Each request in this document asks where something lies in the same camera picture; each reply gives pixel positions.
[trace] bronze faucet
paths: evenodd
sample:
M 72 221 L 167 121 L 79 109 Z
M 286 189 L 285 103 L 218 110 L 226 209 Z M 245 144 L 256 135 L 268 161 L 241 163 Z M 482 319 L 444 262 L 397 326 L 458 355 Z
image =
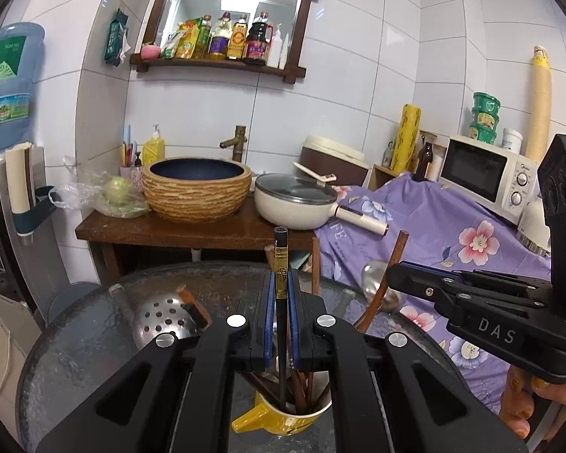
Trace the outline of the bronze faucet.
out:
M 233 161 L 242 162 L 243 161 L 243 143 L 247 143 L 248 139 L 245 137 L 245 126 L 235 127 L 235 137 L 233 139 L 228 139 L 220 143 L 221 148 L 233 147 Z

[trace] microwave knob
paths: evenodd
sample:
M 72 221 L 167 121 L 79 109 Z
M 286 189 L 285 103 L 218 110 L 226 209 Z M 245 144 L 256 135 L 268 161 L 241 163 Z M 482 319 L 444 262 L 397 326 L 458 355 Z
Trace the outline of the microwave knob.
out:
M 520 203 L 522 202 L 522 194 L 520 193 L 512 193 L 512 195 L 510 196 L 509 200 L 511 201 L 511 203 L 514 206 L 519 206 Z
M 520 187 L 524 187 L 528 183 L 528 177 L 524 172 L 520 172 L 515 179 Z

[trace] glass lid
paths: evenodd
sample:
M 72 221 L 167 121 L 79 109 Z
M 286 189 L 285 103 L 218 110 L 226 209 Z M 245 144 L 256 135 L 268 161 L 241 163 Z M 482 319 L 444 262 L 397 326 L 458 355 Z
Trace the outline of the glass lid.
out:
M 277 199 L 302 204 L 327 205 L 337 200 L 337 193 L 328 185 L 320 186 L 308 177 L 285 174 L 263 174 L 256 179 L 256 188 Z

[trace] blue water bottle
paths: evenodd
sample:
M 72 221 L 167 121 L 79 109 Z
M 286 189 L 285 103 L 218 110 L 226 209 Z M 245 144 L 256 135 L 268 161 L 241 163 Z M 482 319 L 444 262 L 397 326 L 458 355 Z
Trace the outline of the blue water bottle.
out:
M 44 46 L 41 25 L 21 22 L 0 29 L 0 151 L 29 128 L 33 76 Z

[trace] yellow mug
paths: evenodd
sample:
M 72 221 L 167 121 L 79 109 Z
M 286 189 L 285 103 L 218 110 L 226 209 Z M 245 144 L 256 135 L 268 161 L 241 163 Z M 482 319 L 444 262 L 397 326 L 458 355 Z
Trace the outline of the yellow mug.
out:
M 329 383 L 329 372 L 318 371 L 314 374 L 312 400 L 318 399 Z M 308 416 L 294 416 L 276 409 L 260 393 L 256 392 L 254 408 L 231 423 L 236 433 L 248 433 L 263 429 L 276 436 L 293 436 L 308 428 L 320 415 L 331 407 L 331 393 L 323 400 L 323 406 Z

